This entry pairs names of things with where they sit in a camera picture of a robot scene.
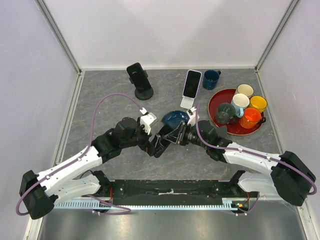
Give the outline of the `purple case phone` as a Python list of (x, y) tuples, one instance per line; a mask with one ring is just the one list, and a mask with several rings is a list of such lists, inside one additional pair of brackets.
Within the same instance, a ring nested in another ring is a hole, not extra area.
[(195, 99), (198, 93), (198, 88), (202, 78), (200, 71), (189, 69), (187, 71), (182, 96)]

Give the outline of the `black phone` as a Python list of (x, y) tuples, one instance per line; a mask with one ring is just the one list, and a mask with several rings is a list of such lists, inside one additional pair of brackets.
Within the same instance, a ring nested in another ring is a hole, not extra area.
[(169, 125), (164, 125), (155, 135), (154, 157), (159, 158), (170, 144), (178, 143), (179, 128), (171, 128)]
[(137, 90), (145, 91), (149, 88), (147, 84), (146, 73), (139, 62), (128, 66), (126, 71), (129, 75), (129, 80), (132, 84), (134, 84)]

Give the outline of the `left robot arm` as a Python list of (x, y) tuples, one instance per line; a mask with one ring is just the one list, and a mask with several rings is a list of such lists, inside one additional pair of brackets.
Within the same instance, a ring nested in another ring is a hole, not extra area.
[(168, 146), (163, 137), (172, 128), (165, 124), (150, 141), (153, 116), (144, 115), (138, 119), (125, 117), (114, 128), (89, 142), (75, 156), (50, 169), (34, 173), (29, 170), (22, 175), (16, 213), (20, 216), (20, 205), (24, 204), (26, 215), (33, 220), (40, 219), (60, 203), (84, 195), (106, 196), (110, 181), (102, 171), (95, 171), (84, 181), (75, 179), (81, 173), (98, 167), (119, 156), (126, 148), (139, 147), (151, 157), (160, 157)]

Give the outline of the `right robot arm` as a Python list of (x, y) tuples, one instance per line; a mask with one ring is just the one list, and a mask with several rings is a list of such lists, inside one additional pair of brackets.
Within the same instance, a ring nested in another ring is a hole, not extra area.
[(253, 150), (226, 139), (224, 131), (225, 128), (215, 128), (208, 120), (200, 120), (194, 126), (182, 121), (176, 129), (165, 124), (158, 134), (162, 140), (177, 145), (203, 147), (217, 162), (254, 170), (254, 173), (242, 173), (229, 184), (229, 191), (235, 197), (245, 192), (259, 192), (279, 196), (299, 207), (307, 196), (316, 194), (315, 175), (295, 153)]

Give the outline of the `white phone stand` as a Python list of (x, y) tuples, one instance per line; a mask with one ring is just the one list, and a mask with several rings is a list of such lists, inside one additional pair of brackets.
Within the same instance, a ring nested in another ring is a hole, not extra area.
[(180, 103), (180, 107), (183, 109), (191, 109), (193, 107), (194, 101), (194, 98), (183, 96)]

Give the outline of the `blue leaf dish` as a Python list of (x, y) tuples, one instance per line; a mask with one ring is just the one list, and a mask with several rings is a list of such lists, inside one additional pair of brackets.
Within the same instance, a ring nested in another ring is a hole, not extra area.
[(161, 122), (165, 125), (168, 124), (173, 128), (176, 128), (180, 122), (188, 122), (189, 116), (186, 112), (181, 110), (175, 110), (168, 112), (162, 119)]

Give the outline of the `dark green glass mug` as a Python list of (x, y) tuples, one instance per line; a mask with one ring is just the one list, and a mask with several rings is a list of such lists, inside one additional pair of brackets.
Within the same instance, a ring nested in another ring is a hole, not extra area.
[(215, 120), (221, 125), (235, 125), (236, 110), (230, 103), (221, 103), (216, 111)]

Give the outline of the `red round tray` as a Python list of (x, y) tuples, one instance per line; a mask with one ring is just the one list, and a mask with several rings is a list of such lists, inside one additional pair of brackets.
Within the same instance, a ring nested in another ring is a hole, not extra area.
[[(213, 123), (217, 127), (223, 126), (222, 124), (218, 123), (215, 119), (219, 105), (222, 103), (231, 103), (235, 92), (236, 92), (235, 88), (227, 88), (227, 89), (223, 89), (221, 91), (218, 91), (217, 93), (215, 93), (211, 97), (211, 99), (208, 103), (208, 114), (209, 114), (211, 120), (213, 121)], [(266, 118), (264, 116), (264, 113), (261, 113), (261, 121), (258, 122), (254, 127), (250, 128), (250, 129), (243, 128), (239, 124), (238, 117), (235, 117), (235, 120), (236, 120), (236, 124), (227, 124), (226, 125), (227, 133), (230, 135), (235, 135), (235, 136), (246, 136), (246, 135), (253, 134), (262, 126), (263, 123), (266, 122)]]

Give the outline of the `dark blue mug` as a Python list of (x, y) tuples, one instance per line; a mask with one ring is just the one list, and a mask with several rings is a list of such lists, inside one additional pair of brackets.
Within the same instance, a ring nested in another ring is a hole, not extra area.
[(207, 70), (203, 76), (202, 86), (206, 90), (213, 90), (220, 79), (221, 71), (215, 71), (213, 69)]

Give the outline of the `light blue mug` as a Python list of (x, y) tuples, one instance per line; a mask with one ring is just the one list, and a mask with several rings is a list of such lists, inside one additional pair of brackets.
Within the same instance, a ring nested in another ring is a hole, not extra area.
[(235, 115), (238, 118), (241, 118), (244, 115), (244, 110), (249, 106), (249, 104), (250, 99), (242, 93), (235, 94), (231, 100), (231, 105), (234, 107)]

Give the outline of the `orange mug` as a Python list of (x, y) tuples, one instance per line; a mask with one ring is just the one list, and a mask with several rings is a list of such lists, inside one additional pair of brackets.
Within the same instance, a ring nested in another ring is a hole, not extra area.
[(245, 129), (252, 129), (255, 125), (265, 122), (266, 118), (253, 107), (246, 108), (243, 112), (243, 116), (239, 119), (240, 126)]

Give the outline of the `cream mug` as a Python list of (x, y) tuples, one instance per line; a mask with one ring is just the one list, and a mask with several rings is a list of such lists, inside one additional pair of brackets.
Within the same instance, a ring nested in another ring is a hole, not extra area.
[(254, 89), (251, 85), (248, 84), (240, 84), (235, 91), (235, 94), (243, 94), (247, 96), (249, 99), (254, 95)]

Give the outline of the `yellow mug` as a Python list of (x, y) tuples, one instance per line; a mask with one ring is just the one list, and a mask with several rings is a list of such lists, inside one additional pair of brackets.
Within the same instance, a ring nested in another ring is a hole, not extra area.
[(250, 98), (249, 107), (258, 110), (260, 113), (263, 113), (267, 106), (268, 102), (262, 96), (255, 95)]

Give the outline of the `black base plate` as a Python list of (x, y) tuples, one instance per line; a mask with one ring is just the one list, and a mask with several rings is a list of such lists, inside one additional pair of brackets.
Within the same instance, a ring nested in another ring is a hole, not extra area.
[(247, 198), (232, 181), (218, 180), (121, 180), (103, 187), (95, 197), (110, 198), (126, 206), (221, 205), (223, 198)]

